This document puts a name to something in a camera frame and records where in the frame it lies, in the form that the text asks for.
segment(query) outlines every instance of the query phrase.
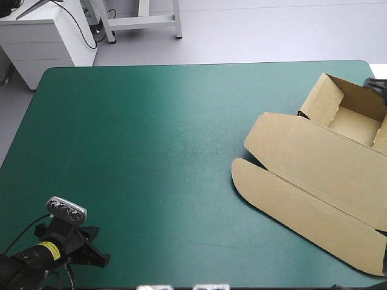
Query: open cardboard box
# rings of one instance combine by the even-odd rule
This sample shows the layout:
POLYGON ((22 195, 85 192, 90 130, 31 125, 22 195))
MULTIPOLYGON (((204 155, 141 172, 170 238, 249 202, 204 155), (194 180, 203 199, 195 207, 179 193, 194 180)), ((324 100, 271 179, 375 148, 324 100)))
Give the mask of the open cardboard box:
POLYGON ((298 116, 264 113, 232 177, 249 203, 353 267, 383 275, 387 110, 368 88, 323 74, 298 116))

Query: cabinet drawer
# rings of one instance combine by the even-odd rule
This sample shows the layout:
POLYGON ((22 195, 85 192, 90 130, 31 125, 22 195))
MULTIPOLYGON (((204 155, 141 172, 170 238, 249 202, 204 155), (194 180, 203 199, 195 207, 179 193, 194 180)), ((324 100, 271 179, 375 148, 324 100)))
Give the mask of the cabinet drawer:
POLYGON ((4 43, 1 45, 10 60, 70 59, 63 42, 4 43))
POLYGON ((49 68, 74 66, 71 59, 57 60, 14 60, 12 61, 15 68, 30 89, 36 89, 43 73, 49 68))
POLYGON ((52 24, 0 25, 0 36, 0 44, 62 41, 54 22, 52 24))

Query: box lid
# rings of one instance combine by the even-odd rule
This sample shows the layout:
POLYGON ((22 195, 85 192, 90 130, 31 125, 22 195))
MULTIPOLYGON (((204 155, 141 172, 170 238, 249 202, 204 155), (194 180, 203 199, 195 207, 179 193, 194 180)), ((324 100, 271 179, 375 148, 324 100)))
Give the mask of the box lid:
POLYGON ((258 118, 245 147, 275 175, 387 231, 386 155, 306 118, 273 113, 258 118))

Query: white cabinet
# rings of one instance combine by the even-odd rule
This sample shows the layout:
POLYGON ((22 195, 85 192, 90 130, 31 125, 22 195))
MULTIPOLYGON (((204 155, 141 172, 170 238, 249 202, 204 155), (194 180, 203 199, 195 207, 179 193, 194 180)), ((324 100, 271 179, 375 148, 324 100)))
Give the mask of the white cabinet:
MULTIPOLYGON (((54 3, 16 17, 37 0, 25 0, 10 16, 0 18, 0 46, 30 89, 36 89, 46 69, 61 66, 92 66, 97 50, 89 48, 71 16, 54 3)), ((71 12, 88 43, 95 45, 78 0, 62 5, 71 12)))

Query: black cable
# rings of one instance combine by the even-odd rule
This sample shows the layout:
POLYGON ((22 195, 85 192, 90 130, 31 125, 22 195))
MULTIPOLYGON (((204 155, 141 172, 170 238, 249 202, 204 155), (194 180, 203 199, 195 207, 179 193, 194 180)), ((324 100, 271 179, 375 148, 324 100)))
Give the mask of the black cable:
POLYGON ((110 9, 109 13, 112 12, 112 11, 114 11, 114 18, 116 18, 117 17, 117 11, 115 9, 110 9))
POLYGON ((82 35, 82 38, 83 38, 83 40, 85 41, 86 45, 87 45, 88 47, 90 47, 92 50, 95 50, 95 49, 97 48, 97 44, 96 44, 94 47, 92 47, 92 46, 87 42, 85 36, 83 35, 82 29, 80 29, 80 26, 79 26, 78 22, 76 21, 76 19, 74 18, 74 16, 70 13, 70 11, 68 11, 65 7, 63 7, 62 5, 58 4, 58 3, 55 2, 54 0, 50 0, 50 1, 51 1, 52 3, 55 3, 55 4, 56 4, 57 6, 59 6, 60 8, 64 9, 64 10, 71 16, 71 18, 74 20, 75 24, 78 26, 78 29, 79 29, 79 31, 80 31, 80 34, 82 35))
POLYGON ((73 269, 71 269, 71 266, 70 266, 69 263, 65 264, 65 269, 67 270, 67 273, 68 273, 68 275, 70 277, 71 290, 76 290, 77 289, 77 283, 76 283, 76 280, 75 280, 75 275, 74 275, 73 269))
POLYGON ((62 290, 62 278, 60 274, 57 271, 51 271, 48 273, 48 275, 55 275, 58 280, 58 290, 62 290))
POLYGON ((17 236, 17 238, 8 246, 8 248, 4 251, 3 255, 6 255, 10 249, 13 247, 13 245, 21 238, 21 236, 30 229, 30 227, 32 227, 34 224, 36 224, 37 222, 39 222, 40 220, 42 219, 45 219, 45 218, 48 218, 51 214, 45 214, 44 216, 41 216, 39 219, 36 219, 35 221, 33 221, 32 223, 30 223, 29 225, 27 225, 27 227, 20 233, 20 235, 17 236))

